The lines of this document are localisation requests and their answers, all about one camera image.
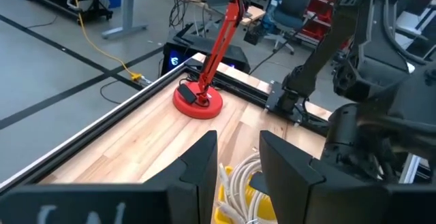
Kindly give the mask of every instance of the yellow object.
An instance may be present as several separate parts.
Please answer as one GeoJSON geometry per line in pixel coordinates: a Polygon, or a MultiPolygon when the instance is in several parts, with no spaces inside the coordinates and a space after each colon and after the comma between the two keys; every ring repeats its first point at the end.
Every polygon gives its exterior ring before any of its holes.
{"type": "MultiPolygon", "coordinates": [[[[76,6],[79,6],[79,0],[74,0],[76,2],[76,6]]],[[[104,52],[103,50],[100,50],[88,37],[87,35],[87,31],[84,28],[84,24],[83,24],[83,20],[82,20],[82,14],[79,13],[79,23],[80,23],[80,27],[82,28],[82,32],[84,37],[87,39],[88,43],[98,52],[102,53],[104,56],[111,58],[112,60],[118,61],[119,63],[121,63],[121,65],[124,67],[124,69],[130,74],[130,77],[133,81],[139,81],[142,77],[142,74],[139,73],[135,73],[129,70],[129,68],[124,64],[124,61],[122,61],[120,58],[114,57],[106,52],[104,52]]]]}
{"type": "MultiPolygon", "coordinates": [[[[225,167],[225,172],[227,175],[230,175],[232,173],[233,168],[230,166],[225,167]]],[[[253,189],[250,186],[247,186],[245,190],[245,201],[247,205],[250,205],[251,198],[253,198],[253,195],[255,193],[255,189],[253,189]]],[[[219,193],[218,193],[218,200],[224,202],[224,187],[223,185],[219,186],[219,193]]],[[[275,221],[277,220],[275,217],[273,205],[271,204],[271,199],[269,196],[264,196],[262,200],[260,200],[259,203],[259,211],[258,211],[258,217],[267,220],[267,221],[275,221]]],[[[214,215],[215,223],[216,224],[233,224],[233,222],[227,218],[226,215],[221,213],[219,211],[219,208],[215,209],[215,215],[214,215]]]]}

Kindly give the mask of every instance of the yellow cable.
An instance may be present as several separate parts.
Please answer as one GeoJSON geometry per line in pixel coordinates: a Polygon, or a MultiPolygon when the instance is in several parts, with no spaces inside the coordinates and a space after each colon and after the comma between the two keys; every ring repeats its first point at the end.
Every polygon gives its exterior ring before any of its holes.
{"type": "MultiPolygon", "coordinates": [[[[76,2],[76,7],[79,7],[79,0],[74,0],[76,2]]],[[[130,77],[133,81],[138,81],[142,78],[142,74],[139,73],[135,73],[129,70],[129,68],[124,64],[124,61],[122,61],[120,58],[114,57],[106,52],[104,52],[103,50],[99,49],[88,37],[87,35],[87,31],[84,27],[83,24],[83,20],[82,20],[82,14],[79,12],[79,23],[80,23],[80,27],[82,28],[82,32],[84,37],[87,39],[88,43],[94,48],[96,49],[96,51],[102,53],[104,56],[111,58],[112,60],[118,61],[119,63],[121,63],[121,65],[123,65],[124,69],[130,74],[130,77]]]]}

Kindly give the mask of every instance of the office chair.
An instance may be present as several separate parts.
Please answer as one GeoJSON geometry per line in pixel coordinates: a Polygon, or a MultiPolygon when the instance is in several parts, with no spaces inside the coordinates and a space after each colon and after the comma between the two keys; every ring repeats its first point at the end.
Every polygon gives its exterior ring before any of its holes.
{"type": "MultiPolygon", "coordinates": [[[[286,43],[285,34],[299,30],[312,17],[312,14],[306,14],[307,6],[311,0],[281,0],[275,11],[272,13],[272,21],[280,33],[275,35],[269,33],[264,38],[275,40],[274,51],[277,51],[279,44],[286,43]]],[[[294,54],[294,48],[286,44],[286,48],[294,54]]]]}

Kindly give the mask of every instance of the gray floor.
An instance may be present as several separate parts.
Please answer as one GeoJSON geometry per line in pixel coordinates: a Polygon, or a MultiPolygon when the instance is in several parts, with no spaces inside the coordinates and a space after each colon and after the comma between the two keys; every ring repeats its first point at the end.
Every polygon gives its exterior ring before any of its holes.
{"type": "MultiPolygon", "coordinates": [[[[26,0],[0,0],[0,15],[18,24],[30,27],[50,22],[56,13],[35,2],[26,0]]],[[[135,0],[136,23],[148,23],[149,28],[141,33],[117,40],[104,40],[100,33],[121,24],[120,11],[115,10],[111,21],[101,21],[86,25],[87,33],[102,50],[125,61],[138,58],[165,43],[168,33],[168,16],[173,0],[135,0]]],[[[186,20],[194,16],[201,18],[201,9],[190,5],[186,20]]],[[[56,21],[46,27],[33,28],[39,33],[66,48],[100,64],[106,69],[119,67],[119,63],[96,52],[87,44],[76,22],[57,16],[56,21]]],[[[212,30],[208,36],[216,36],[212,30]]],[[[252,66],[267,57],[273,43],[263,41],[252,46],[243,41],[243,29],[239,29],[233,44],[245,51],[252,66]]],[[[109,112],[116,105],[103,99],[99,88],[114,79],[107,78],[97,84],[62,99],[55,105],[41,109],[24,119],[16,115],[59,93],[64,93],[78,84],[92,80],[103,73],[83,62],[57,50],[48,44],[0,21],[0,182],[22,169],[32,161],[47,153],[89,123],[109,112]],[[8,121],[8,127],[2,127],[8,121]]],[[[310,50],[296,47],[291,56],[288,51],[277,53],[269,62],[261,66],[254,76],[265,80],[281,81],[295,66],[309,56],[310,50]]],[[[149,80],[156,80],[159,72],[158,53],[133,66],[132,71],[141,72],[149,80]]],[[[329,110],[347,101],[332,92],[332,68],[327,66],[318,77],[317,90],[311,101],[329,110]]],[[[125,71],[120,73],[128,78],[125,71]]],[[[116,83],[105,90],[113,100],[124,101],[136,92],[123,83],[116,83]]]]}

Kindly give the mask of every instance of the laboratory floor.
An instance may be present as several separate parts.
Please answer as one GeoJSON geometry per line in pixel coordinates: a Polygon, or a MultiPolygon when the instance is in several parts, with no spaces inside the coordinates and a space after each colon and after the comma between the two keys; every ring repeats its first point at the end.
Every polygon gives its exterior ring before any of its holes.
{"type": "MultiPolygon", "coordinates": [[[[46,154],[66,139],[113,109],[107,97],[122,102],[140,87],[128,82],[129,75],[87,43],[76,21],[26,0],[0,0],[0,182],[46,154]],[[33,27],[52,22],[45,27],[33,27]]],[[[86,24],[89,38],[102,50],[132,65],[131,70],[156,80],[161,49],[168,34],[168,16],[173,0],[135,0],[134,22],[149,28],[115,40],[104,40],[101,32],[121,25],[120,9],[110,21],[86,24]]],[[[190,5],[186,21],[201,18],[202,9],[190,5]]],[[[208,37],[216,36],[211,30],[208,37]]],[[[251,66],[273,49],[264,40],[257,46],[243,41],[240,28],[233,44],[241,46],[251,66]]],[[[311,49],[296,46],[295,55],[278,52],[254,72],[265,80],[283,77],[309,56],[311,49]]],[[[332,67],[318,76],[311,101],[328,110],[347,103],[332,92],[332,67]]]]}

